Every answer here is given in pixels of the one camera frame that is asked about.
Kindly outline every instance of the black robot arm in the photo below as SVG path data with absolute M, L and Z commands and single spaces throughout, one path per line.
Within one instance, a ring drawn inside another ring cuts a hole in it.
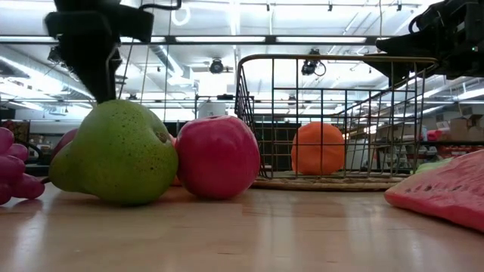
M 57 12 L 44 19 L 50 37 L 59 41 L 62 61 L 101 104 L 116 99 L 115 72 L 121 64 L 120 37 L 150 42 L 154 16 L 143 11 L 158 8 L 174 11 L 182 6 L 156 4 L 133 8 L 120 0 L 55 0 Z

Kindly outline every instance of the pink watermelon flesh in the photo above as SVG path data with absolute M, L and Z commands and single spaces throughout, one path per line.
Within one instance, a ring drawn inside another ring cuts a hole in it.
M 484 150 L 412 175 L 385 192 L 388 203 L 484 232 Z

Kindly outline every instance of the green pear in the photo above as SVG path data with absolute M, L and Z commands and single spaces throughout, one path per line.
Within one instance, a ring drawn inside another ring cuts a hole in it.
M 157 200 L 173 182 L 178 156 L 163 122 L 127 100 L 95 107 L 54 157 L 51 182 L 123 206 Z

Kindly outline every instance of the metal wire basket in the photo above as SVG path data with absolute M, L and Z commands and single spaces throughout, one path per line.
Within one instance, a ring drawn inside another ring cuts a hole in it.
M 256 60 L 271 62 L 271 99 L 254 103 L 244 67 Z M 278 86 L 275 68 L 281 60 L 296 64 L 295 82 L 291 87 Z M 379 89 L 301 86 L 300 68 L 304 61 L 355 61 L 385 66 L 391 71 L 389 85 Z M 384 190 L 400 182 L 418 167 L 419 153 L 422 152 L 420 132 L 425 78 L 435 68 L 435 59 L 416 57 L 257 54 L 240 60 L 235 113 L 256 136 L 261 153 L 259 179 L 253 186 L 289 190 Z M 276 100 L 275 91 L 278 90 L 293 91 L 292 100 Z M 307 90 L 319 91 L 319 98 L 304 100 L 301 94 Z M 325 94 L 330 92 L 344 95 L 344 99 L 337 101 L 340 110 L 327 114 L 324 112 L 325 105 L 336 102 L 324 99 Z M 349 93 L 358 93 L 363 98 L 351 101 Z M 293 108 L 287 113 L 280 113 L 276 110 L 279 103 L 292 105 Z M 267 111 L 255 113 L 254 108 L 258 104 L 267 105 Z M 321 112 L 307 113 L 306 109 L 314 105 L 320 107 Z M 295 171 L 299 169 L 299 160 L 293 162 L 291 149 L 298 157 L 297 153 L 305 145 L 321 148 L 320 163 L 323 168 L 322 154 L 327 145 L 324 133 L 321 133 L 321 141 L 311 144 L 301 144 L 297 136 L 298 129 L 308 122 L 331 122 L 341 131 L 344 164 L 339 171 L 331 175 L 322 172 L 319 175 L 303 175 Z

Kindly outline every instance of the wooden table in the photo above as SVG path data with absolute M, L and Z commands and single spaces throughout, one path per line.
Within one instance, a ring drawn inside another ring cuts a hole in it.
M 483 252 L 484 235 L 394 209 L 382 193 L 202 202 L 172 188 L 121 209 L 49 185 L 0 208 L 1 272 L 473 272 Z

